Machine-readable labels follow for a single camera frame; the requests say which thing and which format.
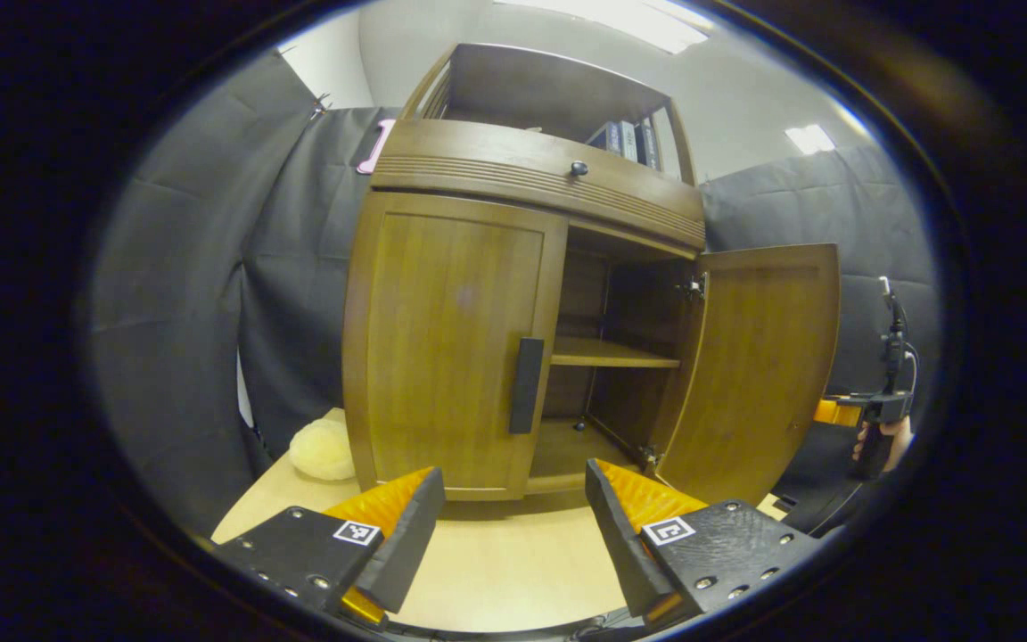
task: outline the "table surface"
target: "table surface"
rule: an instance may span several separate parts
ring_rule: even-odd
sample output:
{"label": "table surface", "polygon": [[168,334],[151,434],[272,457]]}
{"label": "table surface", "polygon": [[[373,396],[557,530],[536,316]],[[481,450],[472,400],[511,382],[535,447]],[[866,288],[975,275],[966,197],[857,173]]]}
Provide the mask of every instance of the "table surface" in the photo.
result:
{"label": "table surface", "polygon": [[[346,422],[341,409],[327,418]],[[287,454],[220,521],[213,541],[240,535],[288,506],[326,511],[358,495],[354,479],[302,475]],[[760,509],[774,519],[773,497]],[[448,501],[400,625],[492,633],[542,629],[623,608],[616,572],[581,490],[517,501]]]}

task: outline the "black door handle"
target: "black door handle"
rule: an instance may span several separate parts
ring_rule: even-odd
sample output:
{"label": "black door handle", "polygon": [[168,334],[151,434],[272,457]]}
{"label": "black door handle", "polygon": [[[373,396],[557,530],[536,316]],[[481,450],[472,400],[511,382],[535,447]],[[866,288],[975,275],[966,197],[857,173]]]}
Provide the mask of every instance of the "black door handle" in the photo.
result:
{"label": "black door handle", "polygon": [[533,337],[522,337],[518,345],[514,398],[510,400],[511,436],[527,436],[533,430],[533,410],[537,406],[537,382],[541,379],[544,352],[545,341]]}

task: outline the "wooden shelf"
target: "wooden shelf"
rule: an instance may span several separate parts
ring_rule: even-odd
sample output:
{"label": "wooden shelf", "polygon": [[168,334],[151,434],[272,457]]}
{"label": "wooden shelf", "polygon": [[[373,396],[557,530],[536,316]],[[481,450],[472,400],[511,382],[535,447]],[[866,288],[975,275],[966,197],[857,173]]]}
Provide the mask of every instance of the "wooden shelf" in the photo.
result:
{"label": "wooden shelf", "polygon": [[597,366],[601,369],[679,369],[679,358],[669,358],[610,341],[583,337],[558,337],[550,366]]}
{"label": "wooden shelf", "polygon": [[585,429],[577,431],[573,429],[576,422],[576,417],[541,419],[526,493],[535,495],[583,488],[585,462],[591,456],[640,471],[640,467],[608,436],[591,423]]}

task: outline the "white wall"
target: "white wall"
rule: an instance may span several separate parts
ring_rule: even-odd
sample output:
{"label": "white wall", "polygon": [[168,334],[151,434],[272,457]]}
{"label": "white wall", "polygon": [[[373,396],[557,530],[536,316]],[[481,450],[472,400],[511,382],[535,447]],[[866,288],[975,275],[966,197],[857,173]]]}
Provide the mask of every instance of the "white wall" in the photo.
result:
{"label": "white wall", "polygon": [[645,82],[676,101],[700,183],[798,155],[790,126],[819,123],[838,146],[869,142],[823,90],[721,28],[673,56],[602,25],[492,0],[379,0],[359,9],[358,30],[374,105],[403,106],[456,42],[549,51]]}
{"label": "white wall", "polygon": [[280,44],[278,50],[315,97],[334,109],[375,106],[359,52],[359,11],[339,13]]}

